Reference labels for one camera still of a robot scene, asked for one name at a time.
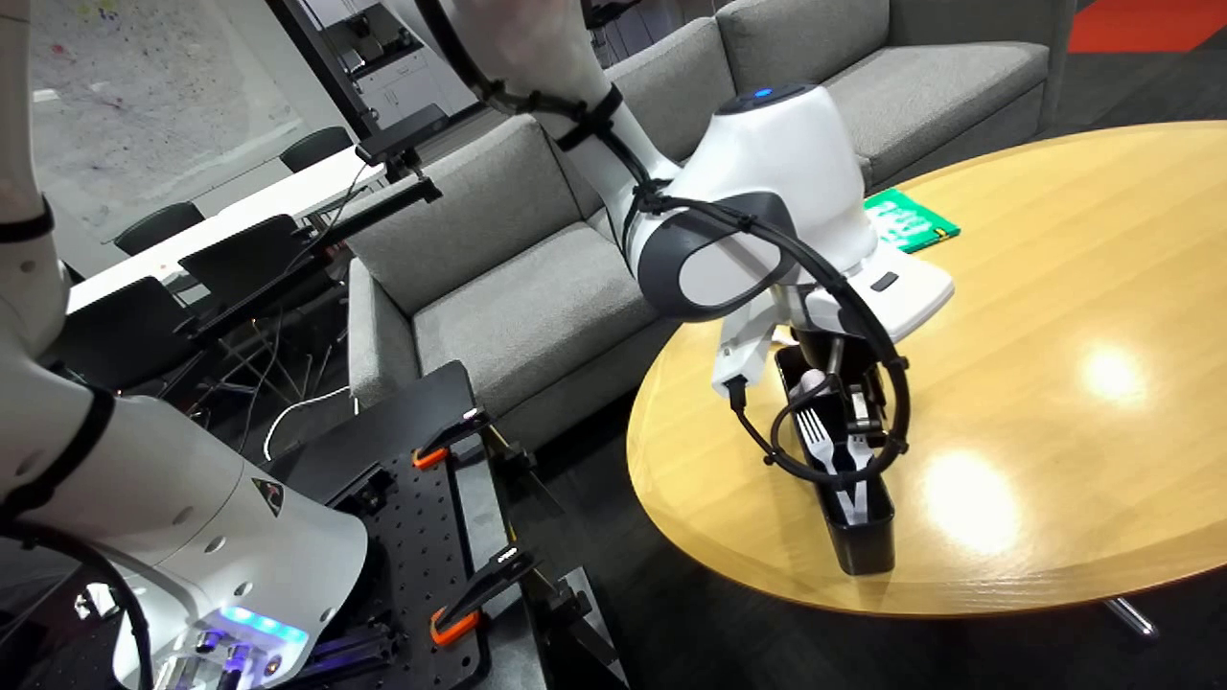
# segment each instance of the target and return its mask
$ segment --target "wire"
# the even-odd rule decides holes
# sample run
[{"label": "wire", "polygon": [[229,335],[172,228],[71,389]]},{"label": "wire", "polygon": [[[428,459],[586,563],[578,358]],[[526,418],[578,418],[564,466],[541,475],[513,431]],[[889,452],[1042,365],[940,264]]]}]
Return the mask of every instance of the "wire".
[{"label": "wire", "polygon": [[352,203],[352,196],[357,196],[357,181],[362,181],[362,171],[366,171],[370,165],[357,165],[357,171],[352,171],[352,181],[348,181],[348,188],[344,188],[344,196],[343,196],[343,203],[333,206],[333,217],[325,217],[322,222],[322,228],[329,228],[329,227],[336,227],[343,222],[343,215],[344,215],[344,206]]},{"label": "wire", "polygon": [[265,341],[269,358],[265,358],[265,366],[255,366],[255,371],[257,371],[257,389],[255,389],[255,399],[244,402],[244,421],[243,421],[243,430],[255,430],[255,418],[257,418],[257,407],[261,407],[261,389],[273,385],[269,376],[273,376],[278,357],[279,357],[279,330],[273,330],[273,347],[269,347],[265,330],[261,330],[257,335]]},{"label": "wire", "polygon": [[336,399],[336,395],[344,395],[344,389],[348,389],[348,385],[333,385],[333,389],[322,389],[322,395],[315,395],[315,399],[301,399],[301,402],[285,407],[285,410],[269,421],[269,431],[265,431],[265,443],[261,443],[265,459],[273,459],[273,438],[278,438],[278,430],[279,430],[279,421],[285,421],[288,415],[297,415],[297,410],[303,410],[303,407],[329,402],[329,399]]},{"label": "wire", "polygon": [[736,399],[743,407],[743,395],[728,395],[733,415],[742,418],[743,430],[752,430],[757,443],[766,452],[766,462],[779,462],[782,472],[821,484],[821,485],[851,485],[862,479],[883,475],[904,448],[909,448],[909,421],[913,421],[913,395],[909,395],[909,376],[904,376],[904,357],[899,357],[892,335],[887,333],[887,325],[878,321],[878,314],[862,303],[862,296],[844,278],[844,270],[837,270],[812,246],[799,240],[795,232],[757,217],[757,215],[742,215],[733,206],[721,203],[705,203],[705,197],[678,197],[678,196],[661,196],[651,188],[643,188],[643,210],[670,210],[670,206],[687,206],[705,215],[717,227],[733,227],[742,232],[762,237],[770,246],[779,246],[786,256],[795,256],[849,314],[851,321],[862,330],[869,351],[883,358],[889,385],[892,385],[892,418],[889,418],[889,431],[883,441],[883,452],[859,466],[859,472],[839,472],[839,475],[826,475],[818,466],[808,466],[807,459],[791,457],[775,431],[770,443],[762,441],[761,430],[752,430],[752,421],[743,418],[743,410],[736,410]]},{"label": "wire", "polygon": [[322,383],[322,376],[329,371],[333,351],[336,351],[343,344],[344,344],[344,330],[322,347],[320,366],[315,366],[315,376],[310,376],[310,383],[308,383],[308,395],[310,395],[310,385]]}]

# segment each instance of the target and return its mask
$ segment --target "black cable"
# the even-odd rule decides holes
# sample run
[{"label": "black cable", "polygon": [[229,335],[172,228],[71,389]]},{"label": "black cable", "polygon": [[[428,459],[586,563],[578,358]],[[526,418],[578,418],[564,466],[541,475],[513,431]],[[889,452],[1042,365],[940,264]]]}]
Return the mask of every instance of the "black cable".
[{"label": "black cable", "polygon": [[13,536],[18,542],[41,542],[41,546],[64,551],[64,554],[82,558],[88,569],[96,569],[113,586],[114,606],[127,610],[127,623],[132,623],[132,634],[140,642],[140,690],[155,690],[149,620],[146,620],[146,610],[141,610],[140,594],[113,565],[113,558],[99,554],[91,542],[83,542],[83,541],[78,541],[71,532],[58,532],[51,525],[0,522],[0,536]]},{"label": "black cable", "polygon": [[851,485],[851,484],[883,475],[909,448],[913,389],[909,389],[909,376],[904,376],[904,357],[899,357],[887,325],[873,316],[873,311],[862,303],[862,296],[844,278],[844,270],[837,270],[812,246],[799,240],[795,232],[786,232],[786,228],[779,228],[779,227],[770,227],[762,217],[728,210],[721,203],[678,197],[678,196],[661,196],[661,192],[643,188],[642,206],[651,210],[651,215],[687,206],[687,210],[705,215],[717,227],[733,227],[733,228],[743,228],[752,237],[762,237],[762,240],[779,246],[786,256],[795,256],[849,311],[849,316],[868,335],[869,351],[883,358],[883,366],[889,376],[889,385],[892,385],[889,431],[883,441],[883,452],[868,466],[839,472],[839,475],[818,472],[807,459],[791,457],[775,441],[775,431],[770,431],[770,441],[762,441],[762,431],[752,430],[743,410],[736,410],[733,385],[728,385],[728,402],[733,402],[733,415],[742,418],[742,424],[752,430],[752,438],[766,452],[766,459],[779,462],[782,472],[799,475],[799,479],[826,484],[826,485]]},{"label": "black cable", "polygon": [[325,210],[329,217],[322,217],[320,232],[308,237],[301,246],[301,252],[290,259],[285,259],[285,268],[273,275],[279,278],[285,270],[301,268],[303,259],[310,259],[310,252],[320,252],[325,240],[333,240],[329,232],[343,227],[344,206],[357,197],[362,188],[362,171],[366,165],[352,171],[348,188],[343,192],[343,197]]},{"label": "black cable", "polygon": [[212,321],[202,321],[188,335],[206,347],[212,341],[229,333],[237,321],[244,321],[251,314],[265,311],[269,303],[288,296],[301,278],[308,278],[315,268],[322,268],[329,259],[325,256],[329,246],[343,246],[344,237],[370,228],[371,222],[390,217],[395,210],[404,210],[404,206],[412,206],[417,197],[439,197],[439,188],[434,188],[428,174],[421,174],[414,188],[404,188],[404,192],[357,210],[352,217],[343,217],[336,227],[329,227],[325,232],[320,232],[310,240],[303,259],[297,259],[290,268],[278,270],[273,278],[255,288],[243,303],[225,307],[223,314],[216,314]]}]

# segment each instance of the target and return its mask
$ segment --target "black chair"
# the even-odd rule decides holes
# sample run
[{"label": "black chair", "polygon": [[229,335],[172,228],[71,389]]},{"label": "black chair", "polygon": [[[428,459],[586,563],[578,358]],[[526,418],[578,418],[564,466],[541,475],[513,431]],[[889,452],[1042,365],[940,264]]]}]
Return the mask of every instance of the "black chair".
[{"label": "black chair", "polygon": [[301,140],[290,140],[279,162],[301,171],[301,167],[310,167],[343,150],[348,150],[348,130],[344,125],[325,125],[325,130],[310,130],[303,134]]},{"label": "black chair", "polygon": [[197,358],[192,314],[159,282],[140,278],[64,316],[51,365],[105,389],[172,395]]},{"label": "black chair", "polygon": [[132,222],[124,232],[114,232],[114,246],[124,252],[146,252],[149,246],[161,246],[197,222],[202,222],[197,203],[169,203],[169,206]]}]

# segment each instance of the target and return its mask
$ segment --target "couch cushion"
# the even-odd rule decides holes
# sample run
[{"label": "couch cushion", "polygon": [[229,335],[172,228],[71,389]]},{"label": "couch cushion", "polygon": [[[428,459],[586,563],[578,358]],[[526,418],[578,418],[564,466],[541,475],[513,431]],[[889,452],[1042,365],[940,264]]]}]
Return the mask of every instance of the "couch cushion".
[{"label": "couch cushion", "polygon": [[414,203],[348,240],[404,311],[440,297],[578,217],[561,162],[528,116],[497,123],[426,174],[440,188],[439,203]]},{"label": "couch cushion", "polygon": [[421,371],[466,358],[485,407],[504,415],[647,321],[616,249],[575,222],[421,307],[414,330]]},{"label": "couch cushion", "polygon": [[717,17],[702,16],[610,70],[661,151],[683,162],[736,94]]},{"label": "couch cushion", "polygon": [[889,45],[830,80],[868,174],[883,181],[1042,80],[1033,42]]},{"label": "couch cushion", "polygon": [[717,11],[733,80],[818,82],[887,42],[889,0],[733,0]]}]

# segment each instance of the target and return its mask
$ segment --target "couch armrest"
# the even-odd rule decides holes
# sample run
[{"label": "couch armrest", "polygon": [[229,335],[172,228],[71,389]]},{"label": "couch armrest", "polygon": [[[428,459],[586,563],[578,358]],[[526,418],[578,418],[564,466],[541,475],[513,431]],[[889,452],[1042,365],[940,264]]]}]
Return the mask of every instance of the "couch armrest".
[{"label": "couch armrest", "polygon": [[348,259],[348,395],[362,407],[421,376],[412,321],[384,296],[362,256]]},{"label": "couch armrest", "polygon": [[889,42],[1038,42],[1046,45],[1042,119],[1065,82],[1076,0],[889,0]]}]

